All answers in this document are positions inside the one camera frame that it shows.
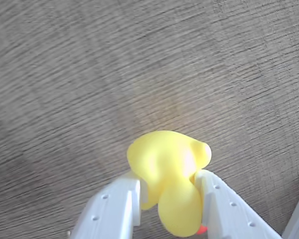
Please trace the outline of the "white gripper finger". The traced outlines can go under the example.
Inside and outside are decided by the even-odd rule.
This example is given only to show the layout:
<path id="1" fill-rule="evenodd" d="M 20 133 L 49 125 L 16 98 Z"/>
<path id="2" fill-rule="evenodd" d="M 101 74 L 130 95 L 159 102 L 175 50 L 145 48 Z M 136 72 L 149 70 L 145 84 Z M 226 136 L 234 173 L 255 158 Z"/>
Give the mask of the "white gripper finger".
<path id="1" fill-rule="evenodd" d="M 220 177 L 208 170 L 195 174 L 203 198 L 202 224 L 210 239 L 280 239 L 281 236 Z"/>
<path id="2" fill-rule="evenodd" d="M 89 199 L 70 238 L 131 239 L 147 199 L 144 180 L 132 171 L 119 176 Z"/>

